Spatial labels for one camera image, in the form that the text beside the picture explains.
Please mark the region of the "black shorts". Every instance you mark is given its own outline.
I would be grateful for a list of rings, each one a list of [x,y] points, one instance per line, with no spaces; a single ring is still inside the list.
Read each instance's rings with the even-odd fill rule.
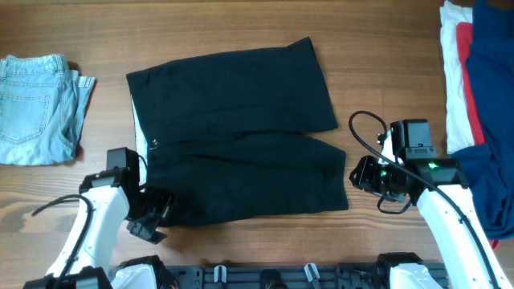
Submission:
[[[311,39],[174,60],[126,76],[166,226],[349,207],[338,122]]]

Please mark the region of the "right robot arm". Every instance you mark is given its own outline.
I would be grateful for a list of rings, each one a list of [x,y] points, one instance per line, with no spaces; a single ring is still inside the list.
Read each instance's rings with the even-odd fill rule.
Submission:
[[[469,183],[459,162],[439,158],[424,119],[382,123],[380,150],[352,128],[354,138],[370,154],[350,173],[352,185],[398,202],[398,212],[415,207],[429,226],[453,288],[510,288],[479,223]]]

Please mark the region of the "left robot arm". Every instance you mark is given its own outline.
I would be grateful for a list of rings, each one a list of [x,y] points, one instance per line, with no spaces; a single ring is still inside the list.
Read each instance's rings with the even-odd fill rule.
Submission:
[[[58,197],[34,211],[78,202],[79,209],[67,241],[41,279],[26,288],[177,288],[177,278],[156,255],[122,262],[109,272],[120,226],[157,244],[165,234],[157,228],[167,219],[176,196],[140,183],[143,158],[126,147],[107,152],[106,169],[87,175],[78,193]]]

